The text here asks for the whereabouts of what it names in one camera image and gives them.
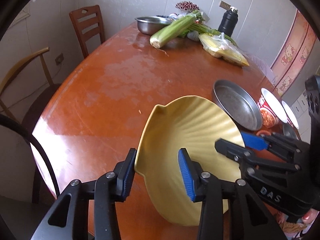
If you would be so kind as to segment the right hand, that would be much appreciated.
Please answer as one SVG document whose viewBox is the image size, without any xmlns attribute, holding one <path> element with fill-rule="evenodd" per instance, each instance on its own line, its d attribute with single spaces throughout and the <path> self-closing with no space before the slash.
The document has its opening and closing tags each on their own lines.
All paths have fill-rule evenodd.
<svg viewBox="0 0 320 240">
<path fill-rule="evenodd" d="M 278 211 L 276 214 L 276 220 L 287 239 L 302 239 L 311 228 L 318 214 L 319 211 L 310 209 L 297 222 L 290 223 L 286 221 L 288 215 L 285 215 L 284 213 Z"/>
</svg>

